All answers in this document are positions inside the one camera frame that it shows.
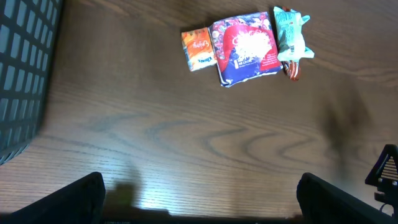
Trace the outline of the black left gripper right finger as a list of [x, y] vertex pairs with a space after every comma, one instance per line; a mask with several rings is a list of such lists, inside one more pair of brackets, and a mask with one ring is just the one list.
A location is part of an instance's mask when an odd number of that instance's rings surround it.
[[305, 223], [396, 224], [397, 220], [323, 179], [306, 172], [297, 186]]

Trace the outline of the red purple floral tissue pack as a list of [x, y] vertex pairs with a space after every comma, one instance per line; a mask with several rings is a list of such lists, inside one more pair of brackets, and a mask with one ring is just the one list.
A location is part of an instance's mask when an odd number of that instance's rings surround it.
[[221, 86], [275, 75], [282, 69], [267, 12], [233, 16], [208, 27]]

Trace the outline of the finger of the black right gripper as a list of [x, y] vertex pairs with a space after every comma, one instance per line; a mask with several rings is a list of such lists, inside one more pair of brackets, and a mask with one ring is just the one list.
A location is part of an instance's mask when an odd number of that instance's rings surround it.
[[379, 159], [365, 179], [365, 184], [380, 188], [397, 188], [397, 146], [386, 144]]

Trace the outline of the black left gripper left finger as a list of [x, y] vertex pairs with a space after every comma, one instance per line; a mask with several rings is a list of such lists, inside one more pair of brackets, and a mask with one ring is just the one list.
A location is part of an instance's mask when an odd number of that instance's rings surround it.
[[102, 174], [92, 172], [16, 212], [1, 215], [1, 223], [99, 223], [105, 193]]

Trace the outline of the teal snack packet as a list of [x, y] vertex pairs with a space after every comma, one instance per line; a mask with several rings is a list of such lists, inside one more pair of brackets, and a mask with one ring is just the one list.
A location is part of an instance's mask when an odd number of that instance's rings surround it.
[[286, 11], [274, 7], [275, 25], [281, 62], [299, 61], [301, 58], [314, 58], [315, 53], [306, 46], [302, 34], [302, 26], [310, 20], [310, 16], [302, 16], [293, 9]]

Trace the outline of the orange tissue pack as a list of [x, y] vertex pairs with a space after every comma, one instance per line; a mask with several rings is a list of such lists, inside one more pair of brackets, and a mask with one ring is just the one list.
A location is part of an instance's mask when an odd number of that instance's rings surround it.
[[181, 33], [183, 50], [191, 72], [216, 65], [208, 29], [201, 28]]

